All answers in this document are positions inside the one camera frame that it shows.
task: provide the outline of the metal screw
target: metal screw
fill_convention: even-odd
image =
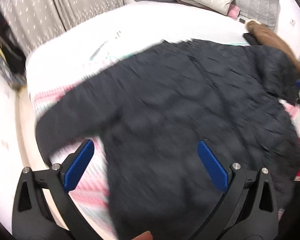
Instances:
[[[233,163],[232,168],[234,168],[235,170],[240,170],[241,165],[239,163]]]
[[[22,173],[28,173],[30,171],[30,168],[29,167],[24,167],[23,170],[22,170]]]
[[[264,173],[264,174],[268,174],[269,173],[269,170],[267,168],[262,168],[261,171]]]
[[[61,167],[61,165],[60,165],[59,163],[55,163],[55,164],[52,165],[51,168],[52,168],[54,171],[57,171],[57,170],[60,169],[60,167]]]

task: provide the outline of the jacket sleeve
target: jacket sleeve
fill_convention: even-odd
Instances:
[[[287,55],[269,46],[252,46],[251,51],[265,91],[295,105],[298,98],[295,86],[298,74]]]
[[[114,67],[66,93],[38,121],[36,140],[47,165],[55,151],[75,138],[98,133],[120,115],[124,88],[111,70]]]

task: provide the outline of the curtain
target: curtain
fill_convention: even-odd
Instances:
[[[125,0],[0,0],[0,10],[26,55],[77,24]]]

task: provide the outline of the quilted headboard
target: quilted headboard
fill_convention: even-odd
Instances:
[[[241,16],[255,19],[274,30],[279,0],[234,0],[233,3],[241,9]]]

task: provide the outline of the white bedsheet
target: white bedsheet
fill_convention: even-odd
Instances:
[[[244,25],[218,13],[180,4],[143,1],[96,16],[34,51],[27,59],[28,91],[54,89],[69,84],[76,71],[89,62],[105,41],[111,57],[129,55],[166,40],[209,40],[223,44],[247,44]]]
[[[162,40],[201,39],[248,45],[242,37],[245,32],[242,23],[229,17],[180,4],[138,2],[96,16],[40,46],[28,57],[28,92],[36,118],[84,79]],[[114,236],[107,211],[105,153],[100,139],[91,139],[94,156],[70,195],[90,219]],[[82,140],[57,151],[51,162],[63,162]]]

